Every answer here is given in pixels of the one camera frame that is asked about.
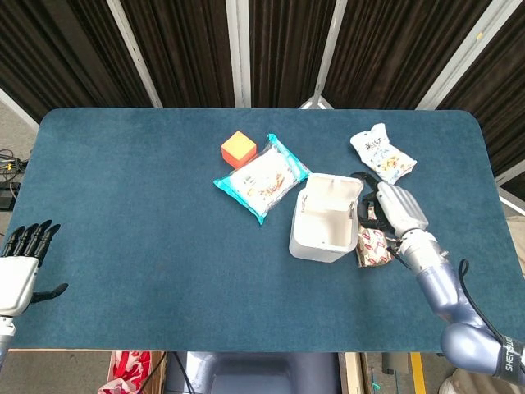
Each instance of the plastic box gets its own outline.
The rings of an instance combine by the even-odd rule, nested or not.
[[[354,250],[361,190],[363,182],[356,178],[310,174],[297,197],[290,253],[299,259],[333,263]]]

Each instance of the black wire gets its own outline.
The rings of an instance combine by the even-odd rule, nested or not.
[[[477,307],[476,303],[474,302],[473,298],[468,293],[467,287],[465,286],[465,280],[464,276],[468,272],[468,260],[463,259],[459,263],[459,269],[458,269],[458,276],[459,276],[459,284],[461,285],[461,290],[463,290],[463,293],[465,294],[465,297],[467,297],[468,302],[472,306],[472,308],[476,311],[476,313],[479,315],[480,318],[482,318],[484,324],[489,328],[489,330],[492,331],[494,334],[495,339],[501,344],[504,345],[503,336],[498,332],[498,330],[495,329],[495,327],[492,325],[491,322],[489,322],[489,319],[483,314],[483,312]]]
[[[397,254],[397,252],[394,250],[394,248],[389,246],[389,247],[386,248],[386,250],[388,250],[390,252],[390,254],[392,254],[396,259],[398,259],[406,268],[410,269],[410,267],[406,264],[406,262],[403,260],[403,258],[401,256],[399,256],[399,254]]]
[[[175,359],[177,360],[177,364],[180,367],[180,370],[182,371],[182,374],[184,375],[184,380],[186,381],[186,386],[188,386],[188,390],[190,394],[197,394],[191,385],[191,382],[189,381],[188,374],[186,373],[186,370],[184,368],[184,365],[182,365],[182,361],[180,361],[180,357],[177,354],[176,351],[172,351],[172,354],[175,356]]]
[[[140,394],[146,388],[146,386],[148,386],[149,381],[151,380],[152,376],[157,372],[158,367],[160,367],[161,362],[166,358],[166,355],[167,355],[167,352],[165,351],[161,359],[158,361],[157,365],[155,365],[155,368],[153,369],[153,371],[148,375],[146,380],[144,380],[144,383],[142,383],[142,386],[140,386],[140,389],[137,391],[137,394]]]
[[[12,184],[12,181],[19,175],[25,172],[25,167],[29,160],[21,160],[15,157],[14,153],[10,149],[0,149],[0,164],[3,164],[2,176],[5,182]]]

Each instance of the snack bag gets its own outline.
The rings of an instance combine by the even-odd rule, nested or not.
[[[153,368],[151,356],[151,351],[113,351],[107,383],[98,394],[136,394]]]
[[[260,154],[213,183],[244,205],[263,224],[268,211],[309,173],[275,135],[269,134],[268,144]]]
[[[377,123],[370,131],[363,131],[350,138],[361,161],[385,182],[394,185],[404,174],[412,171],[416,161],[390,145],[385,123]]]
[[[377,219],[373,207],[368,207],[368,217]],[[358,245],[358,266],[376,267],[384,265],[392,260],[392,254],[387,250],[385,233],[359,225]]]

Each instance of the teal and white package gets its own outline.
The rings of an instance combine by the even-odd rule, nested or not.
[[[213,183],[249,209],[263,224],[268,211],[309,173],[310,170],[275,135],[269,134],[268,144],[261,153]]]

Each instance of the table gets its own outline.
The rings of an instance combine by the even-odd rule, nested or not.
[[[35,290],[58,299],[16,320],[15,348],[431,351],[442,323],[400,263],[294,259],[296,186],[259,226],[212,180],[220,145],[275,133],[312,171],[366,170],[349,137],[385,122],[418,164],[410,190],[493,324],[523,339],[525,287],[476,120],[459,111],[116,109],[43,120],[9,231],[62,224]]]

